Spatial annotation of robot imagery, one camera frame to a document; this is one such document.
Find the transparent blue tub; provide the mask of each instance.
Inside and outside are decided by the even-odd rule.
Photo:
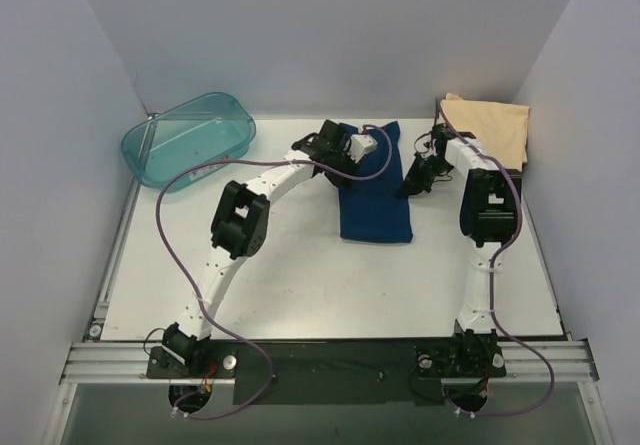
[[[222,158],[240,158],[249,150],[256,124],[227,93],[208,93],[132,128],[121,149],[135,177],[147,187],[162,188],[181,171]],[[176,181],[180,190],[220,166],[192,172]]]

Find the gray wall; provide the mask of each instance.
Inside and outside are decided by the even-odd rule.
[[[571,0],[517,101],[560,311],[588,336],[617,443],[638,443],[640,0]]]
[[[426,116],[511,100],[569,0],[88,0],[148,109],[225,90],[254,114]]]
[[[39,443],[144,114],[85,0],[0,0],[0,443]]]

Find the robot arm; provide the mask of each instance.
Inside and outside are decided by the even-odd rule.
[[[478,156],[470,145],[481,153],[482,145],[471,133],[457,138],[446,125],[434,125],[431,130],[428,156],[416,153],[407,177],[398,191],[399,196],[416,195],[431,191],[437,177],[455,170],[466,179],[460,208],[460,230],[469,237],[467,281],[465,295],[457,322],[462,330],[476,334],[491,333],[495,328],[491,319],[489,275],[499,281],[504,262],[504,252],[491,269],[493,254],[513,235],[517,211],[513,196],[496,165]],[[518,192],[522,175],[518,170],[508,170]]]
[[[237,271],[262,247],[271,205],[300,183],[322,172],[314,165],[295,161],[314,160],[353,175],[362,158],[376,146],[370,135],[347,137],[342,127],[327,120],[320,133],[308,135],[292,145],[284,157],[285,161],[291,162],[288,166],[270,168],[243,184],[235,181],[227,184],[211,224],[209,258],[198,280],[202,301],[211,317],[215,317]],[[349,184],[348,179],[324,173],[337,187]],[[185,307],[179,324],[182,334],[198,341],[208,338],[212,330],[195,296]],[[180,353],[173,352],[174,357],[180,358]]]

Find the cable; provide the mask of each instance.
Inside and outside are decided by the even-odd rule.
[[[149,334],[147,335],[147,338],[144,339],[144,341],[142,342],[142,350],[144,350],[144,353],[146,353],[147,355],[151,356],[151,354],[147,351],[147,342],[149,341],[149,339],[151,338],[151,335],[153,335],[154,333],[156,333],[158,330],[162,330],[164,332],[164,328],[162,327],[157,327],[154,328],[153,330],[151,330],[149,332]]]
[[[188,418],[191,418],[193,420],[217,420],[219,418],[225,418],[225,417],[233,415],[234,413],[237,413],[237,412],[239,412],[241,410],[244,410],[249,405],[251,405],[256,400],[258,400],[267,391],[267,389],[271,386],[271,383],[272,383],[273,378],[275,376],[275,367],[273,365],[273,360],[271,360],[271,357],[269,356],[269,354],[262,347],[260,347],[256,343],[252,342],[251,340],[249,340],[247,338],[244,338],[243,336],[238,335],[235,332],[232,332],[228,328],[223,327],[218,322],[216,322],[215,319],[207,311],[206,307],[204,306],[204,300],[203,300],[203,297],[202,297],[202,292],[200,292],[200,288],[198,287],[198,284],[196,283],[196,281],[194,280],[194,278],[191,275],[191,273],[189,273],[189,270],[187,270],[187,267],[185,267],[184,263],[182,263],[182,260],[180,260],[180,257],[178,257],[178,255],[174,251],[173,247],[169,243],[169,239],[167,238],[167,235],[166,235],[166,233],[164,231],[164,227],[162,226],[162,219],[161,219],[161,216],[160,216],[160,208],[161,208],[161,205],[162,205],[162,199],[166,195],[167,190],[169,190],[171,185],[173,185],[180,178],[182,178],[185,175],[188,175],[188,174],[190,174],[192,172],[195,172],[196,170],[207,168],[207,167],[210,167],[212,165],[220,165],[220,164],[228,164],[228,163],[238,163],[238,164],[242,164],[242,165],[252,165],[252,166],[258,166],[258,167],[284,167],[284,166],[289,166],[289,165],[292,165],[292,164],[293,165],[297,165],[297,164],[300,164],[300,165],[312,165],[312,166],[321,168],[321,169],[323,169],[323,170],[325,170],[327,172],[333,173],[335,175],[338,175],[338,176],[340,176],[342,178],[346,178],[346,179],[349,179],[349,180],[354,180],[354,181],[373,180],[374,178],[377,178],[380,175],[382,175],[384,173],[384,171],[389,167],[389,163],[391,163],[391,158],[392,158],[392,154],[393,154],[393,143],[391,142],[391,138],[389,137],[389,135],[387,135],[387,133],[380,127],[377,127],[375,125],[365,125],[363,127],[363,129],[365,131],[367,129],[374,129],[377,132],[379,132],[383,136],[383,138],[386,140],[387,146],[388,146],[387,159],[384,162],[384,165],[380,168],[380,170],[378,170],[377,172],[375,172],[372,175],[367,175],[365,177],[357,177],[357,176],[354,176],[354,175],[349,175],[347,173],[343,173],[343,172],[341,172],[339,170],[336,170],[335,168],[332,168],[332,167],[330,167],[328,165],[324,165],[322,163],[315,162],[313,160],[290,160],[290,161],[281,160],[281,161],[276,161],[276,162],[258,162],[258,161],[255,161],[255,160],[225,159],[225,160],[213,160],[213,161],[210,161],[210,162],[202,163],[200,165],[196,165],[195,167],[187,168],[186,170],[183,170],[178,175],[176,175],[171,180],[169,180],[167,182],[167,184],[162,188],[162,190],[160,190],[160,193],[158,195],[158,199],[156,200],[156,210],[155,210],[156,226],[158,228],[158,233],[160,234],[160,239],[162,240],[162,243],[164,244],[165,248],[167,249],[167,252],[169,252],[169,255],[171,256],[173,261],[176,263],[178,268],[182,271],[182,273],[186,277],[187,281],[189,282],[189,285],[191,285],[193,293],[195,294],[196,298],[198,299],[198,306],[200,307],[200,311],[202,312],[202,316],[204,318],[206,318],[207,321],[211,325],[213,325],[215,328],[220,330],[222,333],[225,333],[226,335],[229,335],[230,337],[233,337],[236,340],[238,340],[238,341],[240,341],[242,343],[245,343],[249,347],[253,348],[256,352],[258,352],[260,355],[262,355],[264,357],[265,361],[267,362],[267,366],[269,367],[269,377],[265,381],[264,385],[256,393],[254,393],[251,397],[249,397],[243,403],[238,405],[236,408],[233,408],[231,410],[227,410],[225,412],[216,413],[216,414],[213,414],[213,415],[193,415],[193,414],[188,414],[188,415],[186,415],[186,416],[188,416]],[[175,410],[175,407],[177,407],[177,405],[180,402],[182,402],[183,400],[185,400],[186,398],[187,398],[186,396],[184,398],[180,397],[176,401],[176,403],[174,404],[174,410]]]
[[[422,392],[416,390],[413,380],[411,379],[413,378],[413,375],[416,373],[416,370],[418,370],[418,366],[419,364],[416,363],[415,366],[409,372],[409,375],[407,376],[407,383],[409,384],[409,390],[411,391],[411,393],[413,393],[417,397],[422,398],[423,400],[426,400],[427,402],[437,403],[438,405],[440,405],[442,403],[442,398],[443,398],[442,396],[439,396],[437,398],[429,397],[428,395],[425,395]]]
[[[509,172],[507,172],[507,170],[502,166],[502,164],[497,159],[495,159],[494,157],[490,157],[489,155],[485,155],[484,153],[480,152],[480,150],[478,150],[478,148],[476,146],[474,146],[466,138],[464,138],[462,135],[460,135],[460,133],[458,133],[458,131],[454,128],[454,126],[451,124],[451,122],[447,118],[446,114],[444,113],[444,110],[442,109],[442,103],[441,103],[440,100],[436,100],[436,118],[434,119],[434,123],[437,120],[437,115],[438,114],[440,114],[440,116],[442,117],[442,119],[444,120],[446,125],[449,127],[449,129],[456,136],[456,138],[458,138],[462,143],[466,144],[480,158],[482,158],[483,160],[487,160],[487,161],[493,163],[496,167],[498,167],[498,170],[500,170],[500,173],[502,174],[502,176],[506,180],[507,185],[509,186],[509,190],[511,191],[511,194],[513,195],[513,200],[514,200],[515,205],[516,205],[516,229],[515,229],[513,235],[511,236],[511,238],[504,245],[502,245],[498,250],[496,250],[496,252],[493,254],[491,259],[489,260],[489,266],[493,270],[493,268],[495,266],[495,263],[496,263],[496,260],[498,259],[498,256],[500,256],[500,254],[502,252],[504,252],[507,248],[509,248],[511,245],[513,245],[513,243],[516,241],[516,239],[520,235],[520,232],[522,231],[522,209],[521,209],[521,204],[520,204],[520,196],[518,195],[518,190],[516,189],[516,186],[513,183],[513,180],[511,180],[511,177],[509,176]],[[555,373],[553,372],[553,367],[551,366],[551,362],[549,362],[549,360],[547,360],[547,358],[544,355],[542,355],[538,350],[536,350],[531,345],[529,345],[529,344],[523,342],[522,340],[520,340],[519,338],[514,337],[513,335],[511,335],[500,324],[500,321],[498,320],[498,317],[496,316],[496,312],[495,312],[495,298],[496,297],[495,297],[495,277],[494,277],[494,275],[495,274],[493,272],[489,273],[489,309],[491,310],[491,312],[490,312],[491,313],[491,319],[493,320],[494,325],[496,326],[496,328],[506,338],[508,338],[509,340],[511,340],[514,343],[517,343],[521,347],[526,348],[531,353],[536,355],[540,360],[542,360],[542,362],[549,369],[549,388],[547,389],[547,392],[545,393],[545,395],[540,400],[538,400],[537,402],[535,402],[532,405],[529,405],[527,407],[521,408],[520,410],[513,410],[513,411],[506,411],[506,412],[478,412],[478,413],[474,414],[474,416],[476,416],[476,417],[513,417],[513,416],[523,415],[525,413],[529,413],[529,412],[531,412],[533,410],[536,410],[537,408],[540,408],[542,405],[547,403],[549,401],[549,399],[551,398],[551,395],[553,394],[553,391],[555,389],[556,379],[555,379]],[[463,413],[465,415],[471,415],[471,412],[468,412],[466,410],[461,410],[459,407],[458,407],[458,409],[460,410],[461,413]]]
[[[413,142],[413,149],[416,151],[416,153],[419,153],[420,155],[429,153],[429,150],[431,150],[431,140],[422,144],[422,146],[426,148],[424,152],[421,152],[420,150],[418,150],[418,147],[417,147],[418,142],[423,138],[428,137],[429,135],[431,135],[431,132],[423,133],[422,135],[420,135],[418,138],[415,139],[415,141]]]

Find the blue towel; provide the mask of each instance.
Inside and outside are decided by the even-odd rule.
[[[356,127],[345,123],[340,125],[349,135],[358,133]],[[409,243],[413,238],[409,200],[394,196],[403,180],[398,152],[400,125],[391,122],[382,128],[393,145],[391,163],[378,178],[352,182],[349,188],[339,191],[340,237],[360,242]],[[387,159],[387,141],[377,130],[370,130],[369,133],[378,142],[378,147],[362,159],[358,176],[372,175],[380,170]]]

